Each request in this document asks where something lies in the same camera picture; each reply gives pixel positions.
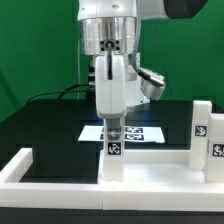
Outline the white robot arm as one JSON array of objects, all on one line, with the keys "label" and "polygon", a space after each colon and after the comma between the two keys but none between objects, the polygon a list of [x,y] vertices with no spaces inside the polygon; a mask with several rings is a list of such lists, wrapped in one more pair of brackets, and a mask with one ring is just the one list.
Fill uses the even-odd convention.
[{"label": "white robot arm", "polygon": [[79,0],[84,53],[94,58],[96,110],[107,141],[124,139],[127,82],[141,79],[144,96],[158,100],[164,77],[137,62],[141,22],[194,17],[208,0]]}]

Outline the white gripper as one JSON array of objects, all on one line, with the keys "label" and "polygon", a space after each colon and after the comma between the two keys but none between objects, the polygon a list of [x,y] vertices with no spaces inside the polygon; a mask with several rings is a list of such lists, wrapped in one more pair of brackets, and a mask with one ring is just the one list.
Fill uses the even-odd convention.
[{"label": "white gripper", "polygon": [[107,58],[95,60],[96,110],[99,118],[106,120],[106,135],[109,140],[119,140],[120,120],[126,113],[125,63],[122,55],[112,56],[112,76],[107,77]]}]

